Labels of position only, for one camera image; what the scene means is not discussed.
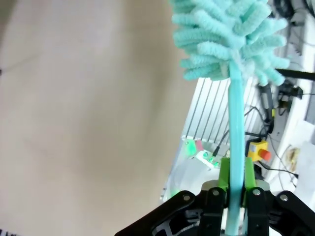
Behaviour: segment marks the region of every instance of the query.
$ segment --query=bolt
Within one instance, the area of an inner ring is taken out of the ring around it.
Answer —
[[[282,201],[287,201],[288,200],[288,197],[287,197],[287,195],[285,195],[285,194],[282,194],[281,196],[280,196],[280,199],[282,200]]]
[[[215,195],[215,196],[217,196],[217,195],[219,195],[220,193],[219,193],[219,191],[218,190],[212,190],[212,193],[213,193],[213,195]]]
[[[260,195],[259,189],[254,189],[254,191],[252,193],[254,193],[254,195],[256,195],[256,196]]]
[[[189,201],[189,200],[190,200],[190,196],[185,195],[185,196],[184,196],[184,201]]]

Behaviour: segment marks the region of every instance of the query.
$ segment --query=pink object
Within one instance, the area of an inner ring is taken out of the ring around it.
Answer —
[[[198,151],[203,151],[201,140],[196,140],[195,145]]]

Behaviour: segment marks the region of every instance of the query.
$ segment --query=beige surface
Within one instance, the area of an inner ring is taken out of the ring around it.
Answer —
[[[0,15],[0,228],[114,235],[158,205],[194,91],[167,0],[1,0]]]

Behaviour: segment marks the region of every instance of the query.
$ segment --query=turquoise handle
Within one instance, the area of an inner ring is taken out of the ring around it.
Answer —
[[[230,126],[230,202],[226,221],[227,235],[238,235],[241,195],[245,168],[243,79],[238,65],[230,62],[231,84],[228,88]]]

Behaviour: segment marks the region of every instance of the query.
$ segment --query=beige wall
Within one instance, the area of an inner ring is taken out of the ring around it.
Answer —
[[[158,205],[194,91],[167,0],[3,0],[3,13],[0,228],[114,235]]]

